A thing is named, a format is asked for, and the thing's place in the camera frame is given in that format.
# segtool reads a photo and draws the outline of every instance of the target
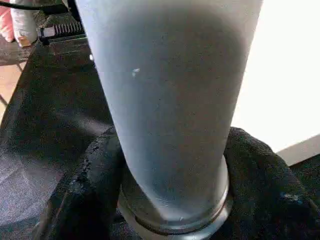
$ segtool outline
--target pink object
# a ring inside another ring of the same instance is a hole
[[[0,34],[7,42],[15,39],[10,8],[4,6],[0,6]]]

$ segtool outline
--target small white speck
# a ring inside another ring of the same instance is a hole
[[[132,70],[132,77],[135,77],[138,72],[140,72],[140,68],[133,69]]]

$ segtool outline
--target wooden floor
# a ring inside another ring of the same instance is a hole
[[[21,70],[24,69],[25,65],[26,62],[20,63],[19,65],[0,66],[0,95],[6,103],[9,103],[20,78]],[[5,110],[5,103],[0,101],[0,121],[2,120]]]

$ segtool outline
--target white wall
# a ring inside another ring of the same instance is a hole
[[[320,0],[264,0],[232,125],[291,165],[320,153],[319,104]]]

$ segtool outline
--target black cable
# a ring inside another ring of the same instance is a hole
[[[21,9],[21,10],[41,10],[43,6],[27,6],[21,4],[14,4],[5,1],[0,1],[0,6],[12,8],[12,9]]]
[[[21,5],[21,4],[14,4],[14,3],[0,1],[0,6],[12,8],[12,9],[21,9],[21,10],[41,10],[46,15],[63,14],[69,11],[68,8],[62,3],[56,4],[56,5],[28,6],[28,5]]]

